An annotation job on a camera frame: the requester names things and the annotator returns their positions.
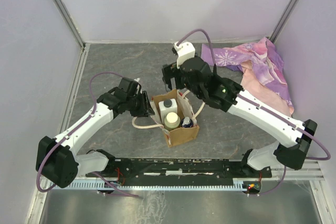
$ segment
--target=bottle cap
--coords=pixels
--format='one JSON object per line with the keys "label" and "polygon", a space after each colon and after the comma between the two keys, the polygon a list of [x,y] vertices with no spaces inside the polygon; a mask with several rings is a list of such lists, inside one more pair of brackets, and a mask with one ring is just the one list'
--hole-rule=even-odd
{"label": "bottle cap", "polygon": [[170,107],[173,105],[172,100],[165,100],[165,101],[163,102],[163,105],[164,105],[166,108],[170,108]]}
{"label": "bottle cap", "polygon": [[188,116],[186,116],[184,119],[183,119],[183,122],[182,122],[182,125],[188,125],[190,124],[190,118]]}
{"label": "bottle cap", "polygon": [[168,115],[166,117],[167,122],[169,122],[169,123],[175,123],[175,122],[177,122],[178,118],[179,117],[178,117],[178,115],[175,112],[168,113]]}

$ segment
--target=floral pattern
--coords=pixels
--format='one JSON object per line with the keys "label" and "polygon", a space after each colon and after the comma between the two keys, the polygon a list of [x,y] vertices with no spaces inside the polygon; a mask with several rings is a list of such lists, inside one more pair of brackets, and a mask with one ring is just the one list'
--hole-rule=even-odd
{"label": "floral pattern", "polygon": [[225,50],[224,52],[215,54],[216,64],[218,66],[237,65],[237,62],[235,62],[236,56],[232,52]]}

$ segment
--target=black bottle cap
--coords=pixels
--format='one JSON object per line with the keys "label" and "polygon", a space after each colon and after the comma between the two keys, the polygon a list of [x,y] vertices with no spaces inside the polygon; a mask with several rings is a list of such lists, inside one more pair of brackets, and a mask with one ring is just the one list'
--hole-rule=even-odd
{"label": "black bottle cap", "polygon": [[171,107],[171,106],[173,105],[172,100],[165,100],[165,101],[163,102],[163,105],[164,105],[166,108]]}

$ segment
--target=white bottle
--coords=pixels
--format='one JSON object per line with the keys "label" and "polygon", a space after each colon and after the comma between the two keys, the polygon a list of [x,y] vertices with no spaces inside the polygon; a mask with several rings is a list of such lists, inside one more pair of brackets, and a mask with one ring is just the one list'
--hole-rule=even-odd
{"label": "white bottle", "polygon": [[161,122],[164,123],[164,119],[170,112],[177,114],[177,103],[175,99],[165,100],[159,102],[159,109],[161,114]]}
{"label": "white bottle", "polygon": [[181,123],[180,117],[176,113],[170,112],[164,119],[164,128],[168,131],[172,131],[178,128],[180,123]]}

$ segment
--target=small bottle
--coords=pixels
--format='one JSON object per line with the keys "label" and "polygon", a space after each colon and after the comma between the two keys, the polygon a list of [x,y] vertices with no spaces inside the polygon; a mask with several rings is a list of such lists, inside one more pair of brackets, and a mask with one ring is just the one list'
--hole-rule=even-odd
{"label": "small bottle", "polygon": [[191,128],[193,126],[193,121],[186,116],[182,121],[181,121],[181,127],[182,128]]}
{"label": "small bottle", "polygon": [[181,119],[175,112],[170,112],[164,119],[164,128],[172,131],[180,126]]}

